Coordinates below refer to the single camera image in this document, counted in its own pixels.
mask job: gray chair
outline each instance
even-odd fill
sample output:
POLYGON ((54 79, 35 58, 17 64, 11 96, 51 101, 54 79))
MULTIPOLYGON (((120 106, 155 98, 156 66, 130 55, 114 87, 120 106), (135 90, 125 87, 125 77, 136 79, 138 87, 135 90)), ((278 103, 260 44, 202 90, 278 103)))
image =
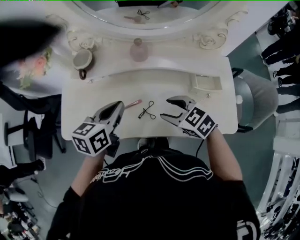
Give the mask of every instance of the gray chair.
POLYGON ((242 104, 237 105, 238 132, 258 128, 278 107, 278 93, 275 85, 248 70, 232 69, 235 95, 241 95, 242 104))

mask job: pink perfume bottle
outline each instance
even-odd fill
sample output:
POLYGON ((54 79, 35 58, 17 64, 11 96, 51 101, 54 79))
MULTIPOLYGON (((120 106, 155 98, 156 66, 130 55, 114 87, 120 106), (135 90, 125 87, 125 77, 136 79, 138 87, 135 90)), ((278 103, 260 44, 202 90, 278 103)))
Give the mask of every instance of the pink perfume bottle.
POLYGON ((136 38, 130 47, 130 56, 135 62, 145 61, 148 58, 148 46, 140 38, 136 38))

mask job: shirt sleeve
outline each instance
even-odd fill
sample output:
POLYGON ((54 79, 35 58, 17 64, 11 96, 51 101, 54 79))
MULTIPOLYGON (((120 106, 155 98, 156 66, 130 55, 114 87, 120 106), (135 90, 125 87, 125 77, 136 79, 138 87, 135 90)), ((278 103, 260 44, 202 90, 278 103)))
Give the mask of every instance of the shirt sleeve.
POLYGON ((80 196, 70 187, 55 212, 46 240, 65 239, 78 217, 80 196))
POLYGON ((259 240, 260 224, 243 181, 224 181, 230 196, 231 213, 237 222, 238 240, 259 240))

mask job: cup handle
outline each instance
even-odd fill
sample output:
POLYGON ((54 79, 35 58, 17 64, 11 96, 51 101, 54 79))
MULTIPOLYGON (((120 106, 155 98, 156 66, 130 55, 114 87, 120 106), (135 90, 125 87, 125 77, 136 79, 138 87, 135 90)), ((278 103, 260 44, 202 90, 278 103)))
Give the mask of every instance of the cup handle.
POLYGON ((79 70, 79 77, 81 80, 84 80, 86 78, 86 70, 85 69, 79 70))

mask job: gray floor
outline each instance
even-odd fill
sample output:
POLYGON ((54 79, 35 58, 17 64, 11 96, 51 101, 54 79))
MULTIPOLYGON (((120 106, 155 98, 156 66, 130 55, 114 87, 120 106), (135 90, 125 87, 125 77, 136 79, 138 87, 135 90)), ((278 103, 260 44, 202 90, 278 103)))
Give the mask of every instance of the gray floor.
MULTIPOLYGON (((246 68, 253 73, 269 78, 267 68, 259 57, 260 47, 255 35, 252 35, 241 46, 229 55, 232 67, 246 68)), ((237 157, 242 168, 244 182, 251 201, 257 207, 266 186, 273 160, 273 138, 275 135, 275 118, 267 119, 255 131, 241 134, 225 135, 230 147, 237 157)), ((183 153, 195 155, 199 140, 188 138, 170 138, 171 148, 183 153)), ((137 139, 121 141, 118 154, 136 149, 137 139)), ((28 153, 22 145, 16 146, 15 157, 17 162, 28 162, 28 153)), ((47 170, 41 172, 37 179, 45 194, 45 198, 52 206, 58 206, 65 191, 70 186, 84 156, 75 151, 71 142, 67 143, 67 153, 60 154, 54 147, 53 158, 47 161, 47 170)), ((204 143, 199 158, 208 163, 206 144, 204 143)), ((42 227, 41 236, 44 239, 49 229, 55 208, 49 206, 38 196, 40 191, 37 184, 30 180, 19 184, 29 196, 31 204, 35 207, 35 214, 42 227)))

